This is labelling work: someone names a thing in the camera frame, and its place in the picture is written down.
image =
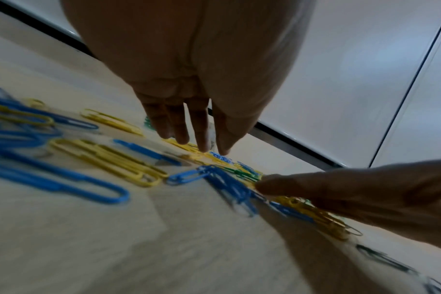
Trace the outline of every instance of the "wooden table surface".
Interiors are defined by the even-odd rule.
[[[0,60],[0,86],[77,118],[94,108],[139,125],[144,119],[141,109],[15,62]],[[142,139],[100,126],[99,134],[67,130],[66,136],[183,153],[147,129]],[[348,220],[364,237],[343,243],[260,203],[259,216],[245,217],[204,180],[141,188],[54,150],[25,152],[122,185],[131,201],[108,206],[0,179],[0,294],[426,293],[413,277],[361,255],[357,243],[441,281],[441,250],[381,229]],[[249,135],[231,157],[266,173],[318,171]],[[154,163],[168,172],[194,168]]]

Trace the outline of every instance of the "hand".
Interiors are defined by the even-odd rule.
[[[201,151],[212,99],[219,153],[247,134],[288,74],[314,0],[63,0],[90,50],[130,84],[163,138]]]
[[[441,247],[441,161],[272,175],[256,188]]]

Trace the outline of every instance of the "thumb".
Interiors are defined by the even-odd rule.
[[[271,196],[321,198],[327,193],[330,177],[325,172],[266,176],[256,182],[258,192]]]

